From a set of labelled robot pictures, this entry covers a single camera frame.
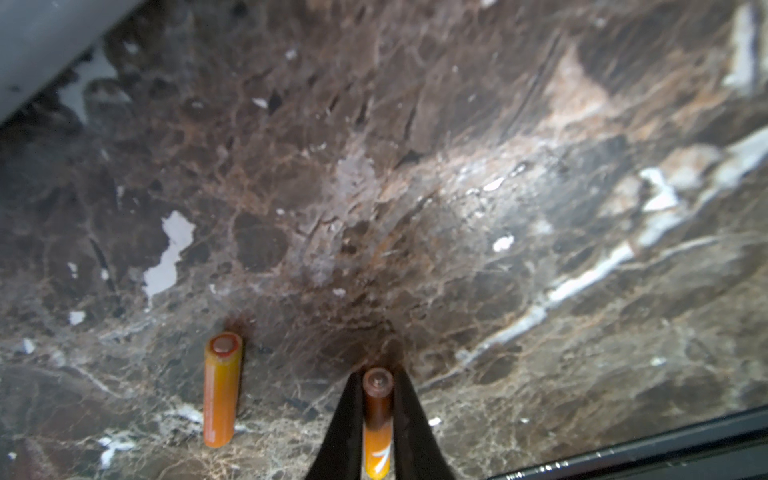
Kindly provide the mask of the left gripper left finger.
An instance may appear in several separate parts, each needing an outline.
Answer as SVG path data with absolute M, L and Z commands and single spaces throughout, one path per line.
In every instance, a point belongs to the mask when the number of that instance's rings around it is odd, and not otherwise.
M 363 457 L 363 375 L 346 382 L 320 450 L 306 480 L 360 480 Z

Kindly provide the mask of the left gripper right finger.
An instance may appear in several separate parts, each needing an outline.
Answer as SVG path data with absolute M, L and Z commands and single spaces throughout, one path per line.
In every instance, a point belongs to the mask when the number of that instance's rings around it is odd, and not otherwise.
M 395 478 L 454 480 L 407 372 L 398 369 L 393 376 Z

